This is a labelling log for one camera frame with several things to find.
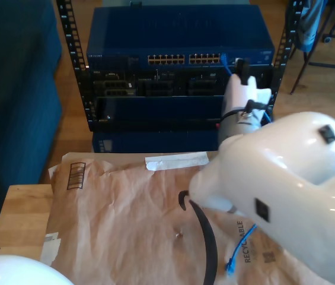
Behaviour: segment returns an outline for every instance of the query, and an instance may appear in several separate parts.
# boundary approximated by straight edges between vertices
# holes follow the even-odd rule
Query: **wooden table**
[[[0,214],[0,255],[40,260],[52,201],[51,185],[10,186]]]

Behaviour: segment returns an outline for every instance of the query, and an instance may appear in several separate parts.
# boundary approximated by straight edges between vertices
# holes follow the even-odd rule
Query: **blue couch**
[[[0,0],[0,211],[10,185],[43,171],[62,112],[61,51],[51,0]]]

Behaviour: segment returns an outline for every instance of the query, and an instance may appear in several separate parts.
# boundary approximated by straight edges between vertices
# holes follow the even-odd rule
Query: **black chair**
[[[323,39],[324,43],[329,43],[331,41],[331,38],[335,38],[335,34],[333,34],[334,31],[335,31],[335,23],[334,23],[333,27],[331,28],[331,30],[330,30],[330,32],[328,34],[323,34],[323,32],[324,32],[324,30],[325,30],[325,28],[326,28],[326,26],[328,24],[328,21],[329,21],[331,15],[333,14],[334,10],[335,10],[335,4],[331,7],[331,9],[329,11],[329,14],[327,15],[327,18],[325,19],[323,25],[321,26],[320,31],[317,33],[315,41],[314,41],[314,44],[313,44],[313,47],[312,47],[312,50],[309,52],[308,55],[307,55],[306,52],[303,53],[304,64],[302,66],[302,69],[300,70],[298,78],[295,81],[295,84],[292,87],[291,94],[294,93],[294,91],[295,91],[295,89],[296,89],[296,87],[297,87],[297,85],[299,83],[299,80],[302,77],[303,72],[306,69],[307,65],[312,65],[312,66],[315,66],[315,67],[335,68],[335,64],[325,64],[325,63],[322,63],[322,62],[310,62],[312,54],[314,53],[314,51],[316,49],[316,46],[317,46],[320,38]],[[292,53],[290,55],[290,59],[292,58],[292,56],[295,53],[295,51],[296,51],[296,48],[293,49],[293,51],[292,51]]]

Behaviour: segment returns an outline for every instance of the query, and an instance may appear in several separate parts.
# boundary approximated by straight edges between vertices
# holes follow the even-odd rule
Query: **server rack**
[[[56,3],[58,5],[59,16],[62,22],[63,32],[66,38],[72,66],[74,68],[75,78],[78,83],[88,126],[92,132],[101,131],[101,123],[98,121],[95,113],[93,79],[90,75],[89,66],[86,65],[84,60],[72,1],[56,0]],[[274,107],[278,95],[302,10],[303,1],[289,0],[286,9],[285,26],[280,38],[276,58],[273,66],[270,67],[270,69],[272,68],[272,71],[269,71],[272,72],[272,76],[266,77],[266,80],[270,81],[268,82],[268,86],[270,86],[272,90],[272,98],[269,102],[271,109]]]

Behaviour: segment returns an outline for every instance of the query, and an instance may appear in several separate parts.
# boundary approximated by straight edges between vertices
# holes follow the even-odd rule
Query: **wooden floor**
[[[277,48],[285,20],[286,1],[251,0],[250,2],[260,6]],[[101,5],[101,0],[72,0],[72,3],[83,51],[85,51],[93,10]],[[53,148],[49,161],[45,165],[41,183],[49,182],[47,169],[58,164],[64,154],[71,151],[91,151],[92,133],[87,126],[58,13],[57,19],[63,54],[55,74],[55,81],[63,106],[63,118],[55,135]],[[314,54],[314,60],[335,64],[335,40],[329,44],[320,43]],[[274,108],[275,116],[282,117],[295,112],[311,110],[323,112],[335,118],[335,69],[309,66],[295,94],[289,95],[302,64],[301,52],[297,52],[293,60],[288,62]]]

